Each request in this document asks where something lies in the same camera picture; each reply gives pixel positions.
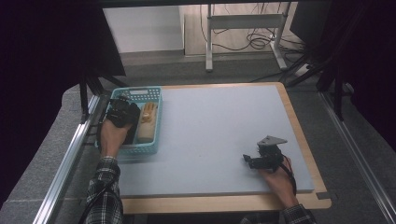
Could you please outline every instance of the white board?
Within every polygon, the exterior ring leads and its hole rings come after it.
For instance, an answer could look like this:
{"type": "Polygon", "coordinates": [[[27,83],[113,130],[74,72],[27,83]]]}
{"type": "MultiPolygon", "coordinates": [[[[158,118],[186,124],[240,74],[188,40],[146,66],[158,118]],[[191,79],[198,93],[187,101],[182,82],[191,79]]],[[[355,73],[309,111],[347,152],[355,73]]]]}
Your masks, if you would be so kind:
{"type": "Polygon", "coordinates": [[[297,190],[313,190],[276,86],[163,90],[158,153],[120,164],[121,197],[269,192],[242,157],[266,135],[288,140],[297,190]]]}

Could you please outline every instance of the wrist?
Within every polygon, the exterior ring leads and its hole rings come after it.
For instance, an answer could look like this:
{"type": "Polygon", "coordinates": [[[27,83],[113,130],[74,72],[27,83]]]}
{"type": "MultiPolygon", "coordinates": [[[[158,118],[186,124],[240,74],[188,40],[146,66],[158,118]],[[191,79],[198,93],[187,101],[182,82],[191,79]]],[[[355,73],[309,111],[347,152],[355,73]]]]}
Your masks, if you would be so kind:
{"type": "Polygon", "coordinates": [[[117,147],[102,146],[101,157],[113,157],[117,158],[119,149],[117,147]]]}
{"type": "Polygon", "coordinates": [[[294,194],[278,195],[278,197],[285,209],[300,204],[294,194]]]}

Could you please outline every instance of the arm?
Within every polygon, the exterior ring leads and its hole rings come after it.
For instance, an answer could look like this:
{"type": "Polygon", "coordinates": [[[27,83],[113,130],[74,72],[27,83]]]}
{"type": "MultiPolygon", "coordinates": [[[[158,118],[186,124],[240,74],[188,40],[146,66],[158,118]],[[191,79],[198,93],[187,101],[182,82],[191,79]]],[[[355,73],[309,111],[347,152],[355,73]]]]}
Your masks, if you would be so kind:
{"type": "MultiPolygon", "coordinates": [[[[283,164],[291,170],[289,158],[286,158],[283,161],[283,164]]],[[[270,173],[266,170],[259,170],[259,173],[285,207],[282,214],[286,223],[316,223],[313,215],[308,210],[305,210],[302,204],[299,204],[296,196],[293,194],[293,187],[290,183],[289,177],[283,169],[277,169],[274,173],[270,173]]]]}
{"type": "Polygon", "coordinates": [[[130,125],[117,128],[110,120],[103,122],[101,131],[101,160],[88,188],[87,204],[92,204],[85,223],[122,223],[120,200],[120,167],[117,155],[130,125]]]}

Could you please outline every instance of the plaid shirt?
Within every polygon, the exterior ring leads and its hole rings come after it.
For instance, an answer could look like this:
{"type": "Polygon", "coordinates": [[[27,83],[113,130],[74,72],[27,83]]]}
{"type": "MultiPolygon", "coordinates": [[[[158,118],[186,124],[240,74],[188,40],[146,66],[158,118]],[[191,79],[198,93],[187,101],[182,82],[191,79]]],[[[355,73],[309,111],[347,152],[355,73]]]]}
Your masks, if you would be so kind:
{"type": "MultiPolygon", "coordinates": [[[[293,206],[282,211],[287,224],[316,224],[314,216],[309,210],[305,210],[302,204],[293,206]]],[[[269,215],[268,213],[254,213],[244,216],[239,224],[266,224],[277,223],[279,213],[269,215]]]]}
{"type": "MultiPolygon", "coordinates": [[[[106,184],[111,183],[111,190],[106,191],[103,197],[99,197],[93,208],[87,215],[85,223],[105,224],[122,223],[122,202],[120,201],[119,189],[120,167],[117,160],[112,157],[104,157],[96,167],[96,173],[90,181],[88,188],[87,204],[102,191],[106,184]]],[[[315,224],[313,215],[305,210],[302,204],[293,206],[282,211],[286,223],[288,224],[315,224]]],[[[244,217],[241,224],[263,223],[260,220],[252,221],[244,217]]]]}
{"type": "Polygon", "coordinates": [[[102,191],[105,185],[112,181],[110,190],[107,190],[103,197],[99,197],[93,208],[85,219],[85,223],[104,224],[122,223],[122,202],[120,200],[119,189],[120,167],[117,160],[112,157],[102,158],[97,167],[93,179],[88,187],[87,204],[102,191]]]}
{"type": "Polygon", "coordinates": [[[315,224],[314,216],[302,204],[283,210],[283,217],[288,224],[315,224]]]}

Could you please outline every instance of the hand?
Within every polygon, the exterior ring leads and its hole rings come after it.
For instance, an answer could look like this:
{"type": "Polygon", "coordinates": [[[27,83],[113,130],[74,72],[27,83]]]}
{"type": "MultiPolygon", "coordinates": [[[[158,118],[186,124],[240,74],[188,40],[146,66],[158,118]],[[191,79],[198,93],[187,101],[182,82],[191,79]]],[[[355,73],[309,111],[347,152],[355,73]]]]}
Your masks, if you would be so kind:
{"type": "Polygon", "coordinates": [[[120,150],[120,146],[125,141],[128,130],[132,127],[132,124],[126,124],[122,128],[117,128],[113,122],[109,119],[105,119],[102,124],[101,130],[101,156],[111,156],[117,158],[120,150]]]}
{"type": "MultiPolygon", "coordinates": [[[[283,164],[290,170],[291,161],[286,157],[283,164]]],[[[266,170],[259,170],[259,174],[265,179],[270,189],[279,198],[285,208],[293,207],[299,204],[297,198],[293,194],[293,186],[290,183],[288,174],[278,168],[274,173],[266,170]]]]}

